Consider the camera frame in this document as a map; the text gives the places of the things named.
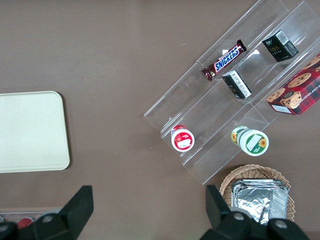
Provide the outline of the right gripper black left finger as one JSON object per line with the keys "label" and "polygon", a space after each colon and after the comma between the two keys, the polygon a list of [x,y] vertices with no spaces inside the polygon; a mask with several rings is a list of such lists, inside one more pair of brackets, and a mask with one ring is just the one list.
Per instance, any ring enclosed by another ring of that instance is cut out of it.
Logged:
{"label": "right gripper black left finger", "polygon": [[93,211],[93,188],[83,185],[59,212],[73,240],[78,239]]}

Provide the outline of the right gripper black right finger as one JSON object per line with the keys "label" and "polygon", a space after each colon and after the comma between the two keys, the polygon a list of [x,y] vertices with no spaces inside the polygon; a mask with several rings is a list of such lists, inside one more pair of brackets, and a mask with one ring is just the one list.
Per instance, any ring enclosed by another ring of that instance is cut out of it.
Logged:
{"label": "right gripper black right finger", "polygon": [[206,213],[211,227],[216,229],[231,210],[215,185],[206,186]]}

